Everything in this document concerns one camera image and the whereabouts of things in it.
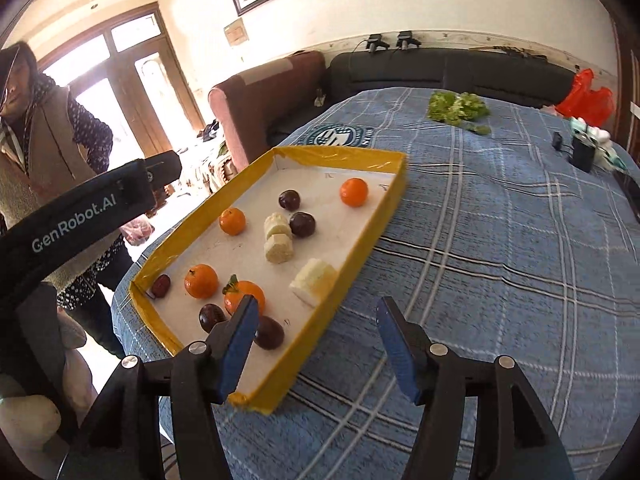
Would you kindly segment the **gloved left hand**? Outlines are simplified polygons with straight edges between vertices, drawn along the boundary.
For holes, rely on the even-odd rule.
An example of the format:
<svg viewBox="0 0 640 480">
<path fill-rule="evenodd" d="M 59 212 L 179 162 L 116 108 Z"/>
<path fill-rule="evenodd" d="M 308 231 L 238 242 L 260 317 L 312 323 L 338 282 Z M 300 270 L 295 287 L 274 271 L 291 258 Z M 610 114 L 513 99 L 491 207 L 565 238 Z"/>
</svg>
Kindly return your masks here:
<svg viewBox="0 0 640 480">
<path fill-rule="evenodd" d="M 79 352 L 85 330 L 59 308 L 27 306 L 1 318 L 1 431 L 12 448 L 51 454 L 69 444 L 96 400 Z"/>
</svg>

